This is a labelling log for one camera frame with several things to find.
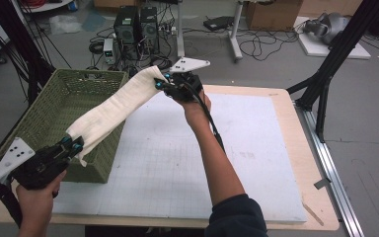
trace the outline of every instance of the green wicker basket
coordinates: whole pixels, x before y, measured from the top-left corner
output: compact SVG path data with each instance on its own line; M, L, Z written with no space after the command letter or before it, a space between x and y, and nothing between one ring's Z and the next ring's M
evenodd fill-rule
M65 130L73 121L109 98L127 79L124 72L56 70L1 147L0 159L16 136L33 150L58 142L67 135ZM123 125L124 122L84 157L88 162L85 168L73 159L64 181L106 183Z

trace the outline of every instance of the human hand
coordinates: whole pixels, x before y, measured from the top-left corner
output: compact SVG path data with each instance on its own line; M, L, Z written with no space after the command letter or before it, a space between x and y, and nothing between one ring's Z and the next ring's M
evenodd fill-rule
M45 236L53 209L53 193L58 193L65 175L66 171L63 171L42 190L29 191L21 185L17 186L18 201L23 213L18 236Z
M202 101L207 106L208 110L211 110L211 101L205 95L204 91L201 90L199 92L199 97L202 99ZM205 115L205 112L202 108L202 106L198 102L181 102L177 101L181 106L183 106L187 123L192 129L195 129L196 127L200 126L209 126L209 120L207 116Z

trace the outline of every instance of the dark sleeve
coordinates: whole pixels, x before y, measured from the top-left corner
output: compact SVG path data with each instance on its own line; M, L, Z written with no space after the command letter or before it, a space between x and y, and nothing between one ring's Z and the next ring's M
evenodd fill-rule
M261 207L248 195L227 198L212 210L205 237L267 236Z

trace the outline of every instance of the wooden table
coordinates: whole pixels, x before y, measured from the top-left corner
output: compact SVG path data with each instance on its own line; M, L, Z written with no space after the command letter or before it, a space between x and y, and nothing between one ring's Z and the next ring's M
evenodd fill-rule
M204 89L207 94L249 95L272 99L308 220L302 224L267 223L267 228L337 230L340 225L327 188L317 190L314 187L322 177L288 93L282 89L229 86L204 85ZM0 202L0 222L13 222L2 202ZM205 228L208 220L53 214L51 223Z

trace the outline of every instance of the cardboard box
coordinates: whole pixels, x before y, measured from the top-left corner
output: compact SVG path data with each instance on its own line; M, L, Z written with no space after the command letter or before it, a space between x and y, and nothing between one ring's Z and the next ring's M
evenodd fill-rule
M352 16L362 0L304 0L299 16L319 17L322 13L337 12L344 16Z
M140 6L140 0L94 0L98 9L118 11L119 6Z
M278 0L271 4L249 3L246 21L252 31L293 30L303 0Z

